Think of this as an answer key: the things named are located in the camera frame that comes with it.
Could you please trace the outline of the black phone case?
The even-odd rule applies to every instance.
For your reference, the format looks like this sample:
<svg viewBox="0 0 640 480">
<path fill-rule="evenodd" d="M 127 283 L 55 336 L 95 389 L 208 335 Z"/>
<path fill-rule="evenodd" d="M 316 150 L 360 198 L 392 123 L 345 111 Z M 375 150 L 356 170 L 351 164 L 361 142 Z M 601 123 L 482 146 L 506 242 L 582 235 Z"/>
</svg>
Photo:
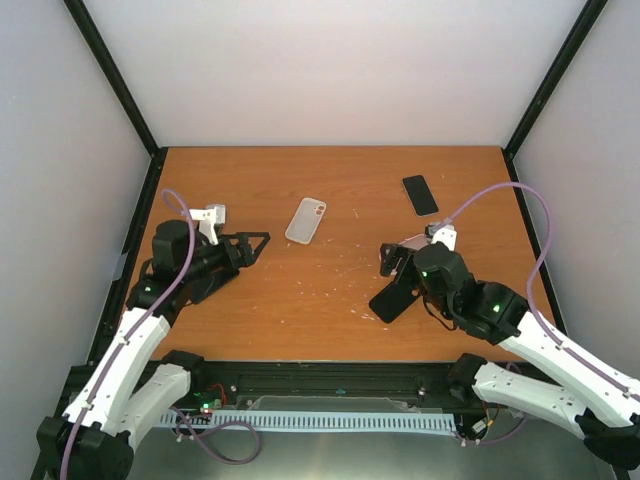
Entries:
<svg viewBox="0 0 640 480">
<path fill-rule="evenodd" d="M 370 310 L 384 323 L 390 324 L 419 298 L 416 274 L 396 276 L 368 303 Z"/>
</svg>

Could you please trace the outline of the clear white phone case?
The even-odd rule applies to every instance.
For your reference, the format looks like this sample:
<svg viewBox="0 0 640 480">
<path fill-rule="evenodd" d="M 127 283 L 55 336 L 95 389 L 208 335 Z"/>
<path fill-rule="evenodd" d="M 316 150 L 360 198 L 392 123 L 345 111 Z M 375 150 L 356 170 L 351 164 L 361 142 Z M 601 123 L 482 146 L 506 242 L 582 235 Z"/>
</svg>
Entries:
<svg viewBox="0 0 640 480">
<path fill-rule="evenodd" d="M 309 245 L 326 210 L 327 205 L 324 201 L 304 197 L 285 230 L 285 238 L 291 242 Z"/>
</svg>

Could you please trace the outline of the black phone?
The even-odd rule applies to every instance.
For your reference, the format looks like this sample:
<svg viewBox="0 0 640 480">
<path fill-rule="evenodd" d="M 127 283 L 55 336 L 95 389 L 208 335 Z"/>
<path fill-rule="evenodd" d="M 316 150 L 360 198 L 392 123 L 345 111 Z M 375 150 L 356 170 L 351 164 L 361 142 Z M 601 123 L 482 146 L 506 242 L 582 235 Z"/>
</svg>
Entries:
<svg viewBox="0 0 640 480">
<path fill-rule="evenodd" d="M 217 270 L 192 285 L 191 303 L 200 304 L 239 275 L 238 269 Z"/>
<path fill-rule="evenodd" d="M 402 185 L 417 216 L 425 217 L 439 212 L 435 197 L 422 175 L 405 177 Z"/>
</svg>

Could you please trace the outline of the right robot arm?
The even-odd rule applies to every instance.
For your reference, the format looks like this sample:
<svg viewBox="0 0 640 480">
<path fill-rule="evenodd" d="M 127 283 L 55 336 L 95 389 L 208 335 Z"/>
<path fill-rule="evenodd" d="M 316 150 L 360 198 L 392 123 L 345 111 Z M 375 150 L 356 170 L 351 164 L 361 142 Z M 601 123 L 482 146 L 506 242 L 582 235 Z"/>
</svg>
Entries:
<svg viewBox="0 0 640 480">
<path fill-rule="evenodd" d="M 482 357 L 464 354 L 450 372 L 460 398 L 513 407 L 553 423 L 583 441 L 613 467 L 639 466 L 639 382 L 565 336 L 511 288 L 478 281 L 462 256 L 442 241 L 416 250 L 380 248 L 380 273 L 391 282 L 370 302 L 393 322 L 416 299 L 469 336 L 534 365 L 548 382 L 513 373 Z"/>
</svg>

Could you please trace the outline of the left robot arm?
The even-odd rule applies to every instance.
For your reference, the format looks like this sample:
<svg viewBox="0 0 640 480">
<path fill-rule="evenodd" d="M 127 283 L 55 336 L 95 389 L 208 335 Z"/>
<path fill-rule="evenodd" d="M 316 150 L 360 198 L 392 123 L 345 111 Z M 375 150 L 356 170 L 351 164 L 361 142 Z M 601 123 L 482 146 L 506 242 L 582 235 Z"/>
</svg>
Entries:
<svg viewBox="0 0 640 480">
<path fill-rule="evenodd" d="M 52 479 L 124 479 L 136 450 L 176 402 L 208 390 L 203 357 L 173 350 L 149 380 L 141 375 L 187 304 L 198 304 L 252 266 L 266 232 L 220 234 L 214 222 L 170 220 L 152 238 L 152 256 L 130 291 L 118 330 L 87 383 L 59 417 L 36 433 Z"/>
</svg>

